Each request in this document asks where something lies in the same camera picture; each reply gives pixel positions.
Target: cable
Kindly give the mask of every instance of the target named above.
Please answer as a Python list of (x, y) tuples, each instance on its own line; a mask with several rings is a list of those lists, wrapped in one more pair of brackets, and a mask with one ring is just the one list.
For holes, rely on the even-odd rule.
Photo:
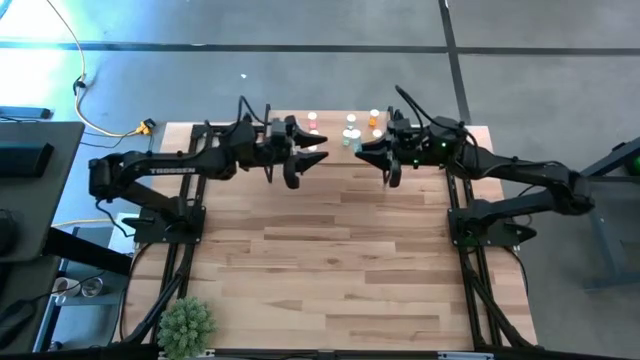
[(507, 252), (509, 252), (516, 259), (518, 264), (520, 264), (520, 270), (522, 270), (522, 280), (524, 280), (524, 291), (529, 296), (529, 279), (527, 279), (527, 270), (524, 268), (524, 264), (522, 263), (522, 259), (516, 254), (516, 252), (509, 246), (503, 247)]
[(29, 300), (29, 302), (33, 302), (33, 301), (36, 301), (36, 300), (41, 299), (41, 298), (43, 298), (43, 297), (50, 296), (50, 295), (53, 295), (53, 294), (56, 294), (56, 293), (63, 293), (63, 292), (65, 292), (65, 291), (69, 291), (69, 290), (71, 290), (71, 289), (75, 289), (76, 287), (78, 287), (78, 286), (82, 285), (83, 283), (85, 283), (85, 282), (86, 282), (86, 281), (88, 281), (88, 280), (91, 280), (91, 279), (97, 278), (98, 276), (102, 276), (102, 274), (104, 274), (105, 272), (106, 272), (106, 270), (102, 270), (102, 271), (101, 271), (100, 273), (98, 273), (97, 275), (93, 275), (93, 276), (90, 276), (90, 277), (88, 277), (88, 278), (86, 278), (86, 279), (84, 279), (84, 280), (78, 281), (78, 283), (77, 283), (77, 284), (75, 284), (75, 285), (73, 285), (73, 286), (71, 286), (71, 287), (68, 287), (68, 288), (66, 288), (66, 289), (64, 289), (64, 290), (54, 290), (54, 291), (51, 291), (51, 292), (48, 292), (48, 293), (44, 293), (44, 294), (42, 294), (42, 295), (38, 295), (38, 296), (34, 297), (33, 299)]
[(516, 196), (516, 197), (520, 197), (520, 196), (524, 195), (527, 191), (529, 191), (529, 190), (533, 189), (533, 188), (534, 188), (534, 187), (536, 187), (536, 186), (538, 186), (538, 185), (531, 185), (531, 186), (527, 187), (526, 189), (522, 190), (522, 191), (520, 192), (520, 194), (518, 194), (518, 196)]
[[(547, 165), (555, 165), (555, 166), (564, 166), (562, 163), (558, 162), (558, 161), (536, 161), (536, 162), (531, 162), (531, 163), (524, 163), (524, 164), (517, 164), (517, 163), (500, 163), (500, 164), (496, 164), (493, 165), (491, 167), (489, 167), (487, 170), (483, 171), (480, 174), (480, 178), (483, 178), (487, 175), (489, 175), (490, 172), (492, 172), (493, 170), (497, 169), (497, 168), (501, 168), (501, 167), (505, 167), (505, 166), (514, 166), (514, 167), (528, 167), (528, 166), (547, 166)], [(521, 196), (522, 194), (524, 194), (525, 192), (527, 192), (529, 189), (525, 189), (525, 191), (523, 191), (522, 193), (520, 193)]]
[(40, 120), (35, 120), (35, 119), (27, 119), (27, 120), (18, 120), (12, 117), (8, 117), (8, 116), (0, 116), (0, 121), (14, 121), (17, 123), (22, 123), (22, 122), (40, 122)]
[[(404, 91), (400, 86), (396, 85), (396, 91), (398, 92), (398, 94), (400, 94), (400, 96), (404, 99), (404, 101), (406, 101), (407, 104), (409, 104), (409, 106), (411, 106), (412, 110), (414, 109), (414, 106), (415, 106), (415, 108), (417, 108), (418, 111), (420, 111), (420, 113), (422, 113), (422, 115), (424, 115), (424, 117), (426, 117), (430, 122), (440, 126), (441, 128), (445, 128), (445, 129), (449, 129), (449, 130), (455, 131), (456, 133), (458, 131), (462, 130), (466, 136), (470, 137), (471, 141), (473, 142), (474, 150), (475, 150), (475, 153), (476, 153), (476, 159), (475, 159), (476, 160), (475, 161), (476, 164), (475, 165), (476, 165), (476, 168), (478, 167), (479, 157), (480, 157), (480, 155), (479, 155), (480, 153), (478, 151), (478, 140), (476, 140), (476, 137), (473, 136), (473, 134), (471, 134), (471, 132), (469, 130), (467, 130), (467, 128), (464, 127), (464, 122), (460, 122), (461, 126), (459, 126), (458, 128), (455, 128), (455, 127), (452, 127), (452, 126), (444, 126), (441, 123), (439, 123), (438, 121), (436, 121), (434, 118), (429, 116), (429, 114), (427, 114), (427, 112), (424, 111), (424, 109), (420, 106), (420, 104), (418, 104), (411, 97), (411, 95), (409, 95), (406, 91)], [(421, 122), (420, 123), (420, 129), (421, 129), (420, 131), (422, 132), (422, 121), (420, 120), (420, 122)]]
[(103, 148), (103, 149), (113, 149), (113, 148), (116, 148), (118, 145), (120, 145), (120, 143), (122, 142), (123, 139), (124, 139), (124, 137), (119, 138), (118, 141), (113, 145), (89, 144), (89, 143), (82, 142), (82, 141), (80, 141), (80, 144), (84, 145), (84, 146), (91, 146), (91, 147), (97, 147), (97, 148)]
[[(402, 97), (402, 99), (409, 104), (409, 107), (411, 108), (411, 110), (413, 110), (413, 113), (416, 114), (416, 118), (418, 118), (418, 122), (420, 123), (420, 137), (422, 137), (422, 135), (424, 134), (424, 123), (422, 122), (422, 119), (420, 118), (420, 114), (418, 114), (418, 110), (416, 109), (414, 103), (415, 100), (413, 100), (413, 98), (411, 97), (411, 95), (407, 94), (406, 91), (404, 91), (400, 86), (396, 85), (396, 92), (398, 94), (400, 94), (400, 97)], [(427, 113), (424, 113), (424, 116), (429, 119), (429, 121), (433, 122), (433, 119), (431, 118), (431, 116), (427, 115)]]
[(120, 137), (120, 138), (122, 138), (122, 137), (137, 135), (138, 132), (136, 130), (130, 131), (130, 132), (126, 133), (126, 134), (116, 134), (116, 133), (109, 132), (107, 130), (104, 130), (104, 129), (92, 124), (89, 120), (87, 120), (87, 118), (84, 115), (82, 115), (82, 112), (80, 111), (80, 91), (78, 91), (78, 88), (84, 88), (84, 89), (87, 88), (87, 85), (84, 83), (85, 74), (86, 74), (86, 67), (87, 67), (87, 65), (86, 65), (87, 63), (86, 63), (86, 60), (85, 60), (85, 57), (84, 57), (84, 52), (82, 51), (82, 47), (80, 46), (80, 42), (78, 41), (78, 37), (73, 32), (73, 30), (71, 29), (71, 26), (69, 26), (69, 24), (64, 19), (64, 17), (62, 17), (62, 15), (58, 11), (58, 9), (56, 9), (56, 7), (53, 5), (53, 3), (51, 3), (51, 0), (45, 0), (45, 1), (49, 4), (49, 6), (56, 13), (56, 15), (58, 15), (58, 17), (60, 18), (60, 21), (62, 21), (64, 26), (67, 28), (67, 30), (69, 30), (69, 33), (73, 37), (73, 41), (75, 41), (75, 43), (76, 43), (76, 46), (78, 48), (78, 52), (80, 53), (80, 59), (82, 61), (82, 72), (80, 73), (80, 76), (78, 76), (76, 81), (73, 82), (73, 92), (74, 92), (74, 95), (75, 95), (75, 110), (76, 110), (76, 114), (78, 115), (80, 120), (82, 120), (82, 122), (85, 123), (85, 125), (89, 126), (90, 128), (94, 129), (95, 131), (97, 131), (99, 133), (102, 133), (104, 135), (110, 136), (110, 137)]
[(142, 255), (144, 255), (144, 252), (149, 248), (149, 246), (151, 246), (151, 243), (144, 244), (140, 248), (140, 251), (138, 251), (138, 255), (136, 256), (134, 254), (133, 261), (131, 262), (131, 269), (129, 270), (129, 278), (127, 279), (127, 284), (124, 287), (124, 289), (122, 289), (122, 301), (120, 301), (120, 321), (118, 324), (118, 331), (120, 333), (121, 342), (122, 340), (124, 340), (124, 331), (122, 331), (122, 323), (124, 323), (124, 307), (127, 304), (127, 292), (129, 289), (129, 284), (131, 283), (131, 277), (133, 276), (133, 271), (136, 268), (136, 264), (138, 263), (138, 260), (142, 257)]
[(116, 223), (115, 220), (113, 220), (113, 216), (111, 216), (111, 213), (108, 212), (107, 210), (103, 209), (102, 207), (100, 207), (100, 202), (102, 200), (98, 200), (96, 201), (96, 209), (102, 211), (104, 214), (106, 214), (109, 217), (109, 220), (111, 221), (111, 223), (113, 224), (113, 226), (117, 227), (118, 229), (120, 229), (120, 231), (122, 231), (122, 234), (124, 235), (124, 237), (132, 237), (135, 234), (127, 234), (126, 231), (124, 231), (124, 228), (120, 225), (118, 225), (118, 223)]
[(83, 220), (71, 220), (51, 225), (51, 227), (65, 227), (75, 224), (91, 224), (100, 222), (111, 222), (109, 219), (83, 219)]
[(251, 117), (253, 117), (257, 122), (259, 122), (260, 124), (264, 125), (265, 127), (265, 133), (266, 133), (266, 127), (268, 124), (267, 119), (265, 119), (264, 121), (262, 121), (255, 112), (253, 112), (253, 109), (251, 108), (251, 105), (249, 105), (249, 102), (247, 101), (247, 99), (244, 97), (244, 95), (240, 95), (240, 98), (238, 99), (238, 114), (236, 116), (236, 122), (235, 122), (235, 126), (233, 127), (233, 129), (231, 129), (228, 133), (224, 134), (225, 136), (230, 136), (231, 134), (233, 134), (236, 129), (238, 128), (238, 125), (240, 125), (240, 118), (242, 117), (242, 106), (245, 105), (247, 107), (247, 109), (249, 110), (249, 114), (251, 114)]
[(153, 133), (149, 134), (149, 145), (147, 146), (147, 151), (151, 151), (153, 149)]

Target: wooden tabletop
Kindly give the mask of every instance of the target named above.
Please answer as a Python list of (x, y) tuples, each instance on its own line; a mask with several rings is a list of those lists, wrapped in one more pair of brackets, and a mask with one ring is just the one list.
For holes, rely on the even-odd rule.
[[(280, 166), (273, 184), (262, 169), (207, 183), (205, 233), (188, 294), (214, 310), (220, 330), (210, 347), (472, 349), (460, 263), (445, 222), (443, 171), (404, 168), (400, 187), (385, 189), (381, 172), (342, 145), (349, 112), (316, 113), (319, 132), (329, 137), (318, 150), (330, 155), (301, 177), (300, 189), (286, 187)], [(353, 113), (370, 138), (368, 112)], [(307, 128), (307, 114), (272, 111), (271, 117), (295, 115)], [(383, 113), (380, 128), (385, 122)], [(186, 150), (192, 125), (167, 124), (161, 151)], [(491, 149), (487, 127), (469, 129)], [(175, 196), (180, 182), (155, 177), (153, 188)], [(502, 199), (498, 180), (473, 185), (477, 198)], [(166, 252), (167, 245), (155, 244), (137, 265), (127, 334), (158, 296)], [(487, 259), (497, 303), (535, 343), (518, 263), (499, 248), (487, 248)], [(488, 340), (483, 307), (480, 312)]]

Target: black desk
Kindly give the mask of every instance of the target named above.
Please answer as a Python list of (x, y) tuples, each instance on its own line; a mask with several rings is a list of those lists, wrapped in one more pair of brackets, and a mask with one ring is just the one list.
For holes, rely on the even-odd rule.
[[(79, 122), (0, 123), (0, 142), (54, 146), (42, 177), (0, 179), (0, 209), (11, 211), (19, 228), (16, 246), (0, 256), (5, 274), (0, 284), (0, 311), (17, 300), (50, 292), (60, 257), (122, 275), (129, 273), (130, 257), (51, 228), (83, 131), (84, 125)], [(33, 350), (48, 300), (43, 297), (37, 301), (35, 316), (0, 354)]]
[(83, 131), (79, 122), (0, 123), (0, 142), (54, 146), (41, 178), (0, 179), (0, 208), (11, 211), (20, 231), (20, 240), (0, 263), (33, 260), (42, 253)]

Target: small container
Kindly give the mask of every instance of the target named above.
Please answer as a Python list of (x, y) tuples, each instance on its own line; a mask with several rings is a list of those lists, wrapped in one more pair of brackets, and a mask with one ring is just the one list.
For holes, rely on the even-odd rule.
[(356, 116), (354, 114), (347, 115), (347, 129), (353, 130), (356, 127)]
[(342, 131), (342, 145), (349, 146), (350, 142), (351, 142), (351, 130), (344, 129)]
[(362, 150), (361, 137), (362, 137), (362, 133), (360, 133), (360, 130), (358, 129), (351, 130), (351, 145), (353, 146), (354, 152), (358, 152)]
[(317, 129), (318, 122), (316, 121), (316, 119), (318, 118), (318, 114), (314, 112), (310, 112), (309, 115), (307, 115), (307, 118), (309, 118), (309, 129), (311, 130)]
[(101, 294), (104, 294), (104, 284), (102, 282), (102, 279), (89, 279), (87, 280), (87, 282), (82, 284), (82, 296), (95, 297)]
[(74, 297), (80, 292), (80, 282), (78, 280), (59, 277), (53, 282), (53, 292), (51, 295), (59, 297)]
[(369, 126), (376, 127), (378, 123), (378, 116), (380, 116), (380, 111), (373, 109), (369, 111)]

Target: desk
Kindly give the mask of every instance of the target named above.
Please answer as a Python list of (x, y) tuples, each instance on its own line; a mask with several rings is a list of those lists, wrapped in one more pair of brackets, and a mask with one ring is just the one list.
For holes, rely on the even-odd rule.
[(20, 230), (20, 241), (0, 256), (0, 263), (33, 260), (42, 254), (83, 131), (80, 122), (0, 124), (0, 142), (54, 147), (42, 177), (0, 179), (0, 208), (12, 212)]
[[(300, 189), (285, 186), (280, 167), (273, 184), (260, 169), (207, 184), (205, 234), (188, 294), (214, 309), (220, 330), (210, 347), (472, 349), (458, 253), (448, 239), (443, 171), (404, 168), (400, 187), (384, 189), (381, 172), (342, 146), (347, 112), (317, 113), (318, 130), (329, 137), (318, 150), (330, 155), (301, 177)], [(271, 117), (289, 114), (307, 127), (306, 111)], [(355, 114), (369, 136), (368, 113)], [(167, 124), (161, 151), (186, 150), (191, 126)], [(487, 127), (470, 130), (491, 149)], [(175, 196), (180, 182), (156, 177), (153, 188)], [(474, 193), (503, 196), (496, 179), (475, 182)], [(166, 252), (167, 245), (155, 244), (139, 260), (127, 333), (158, 295)], [(488, 248), (487, 259), (497, 303), (535, 343), (518, 263), (503, 249)], [(489, 339), (484, 309), (480, 314)]]

